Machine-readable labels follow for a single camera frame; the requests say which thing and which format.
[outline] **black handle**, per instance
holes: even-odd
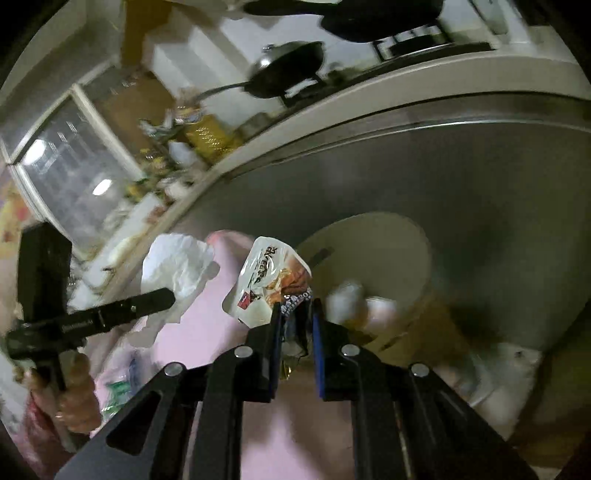
[[[301,0],[256,0],[245,4],[242,9],[260,17],[280,17],[284,15],[327,15],[334,12],[333,4],[317,4]]]

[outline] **red sleeve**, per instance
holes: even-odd
[[[72,457],[61,446],[51,418],[44,414],[31,397],[14,441],[24,459],[41,480],[51,480]]]

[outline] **crumpled white tissue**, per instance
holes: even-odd
[[[149,315],[141,330],[130,332],[129,344],[136,348],[152,346],[166,323],[180,323],[183,313],[218,272],[211,245],[178,233],[156,237],[144,259],[141,293],[169,288],[176,301],[168,310]]]

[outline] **silver screw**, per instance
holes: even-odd
[[[344,356],[357,356],[361,352],[359,347],[357,345],[353,345],[352,343],[347,343],[347,345],[343,345],[340,351]]]
[[[424,364],[414,364],[410,371],[415,377],[426,377],[429,374],[429,367]]]
[[[179,364],[178,362],[173,362],[164,367],[164,373],[168,377],[176,377],[177,375],[180,375],[182,372],[183,364]]]
[[[252,348],[247,345],[237,346],[236,350],[234,350],[234,355],[237,358],[248,358],[252,355]]]

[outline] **beige round cutting board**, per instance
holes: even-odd
[[[423,295],[431,275],[431,251],[421,228],[396,213],[371,212],[335,222],[297,248],[312,270],[314,296],[326,296],[346,280],[365,296],[397,302],[404,314]]]

